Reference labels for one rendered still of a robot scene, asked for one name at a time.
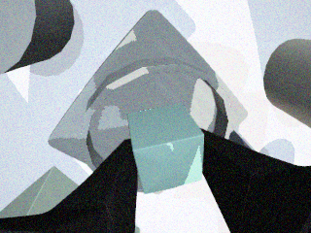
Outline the pale green cube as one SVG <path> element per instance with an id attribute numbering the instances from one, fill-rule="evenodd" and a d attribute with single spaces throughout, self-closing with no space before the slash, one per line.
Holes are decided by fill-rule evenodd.
<path id="1" fill-rule="evenodd" d="M 202 179 L 203 133 L 182 102 L 129 113 L 127 119 L 144 194 Z"/>

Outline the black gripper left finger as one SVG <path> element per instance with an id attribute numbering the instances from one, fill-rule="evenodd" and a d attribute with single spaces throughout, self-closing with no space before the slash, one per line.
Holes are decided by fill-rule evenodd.
<path id="1" fill-rule="evenodd" d="M 54 209 L 1 217 L 0 233 L 135 233 L 137 187 L 127 139 Z"/>

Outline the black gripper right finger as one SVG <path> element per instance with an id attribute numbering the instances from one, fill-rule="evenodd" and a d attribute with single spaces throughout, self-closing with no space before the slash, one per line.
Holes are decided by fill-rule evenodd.
<path id="1" fill-rule="evenodd" d="M 296 166 L 201 129 L 203 178 L 229 233 L 308 233 L 311 164 Z"/>

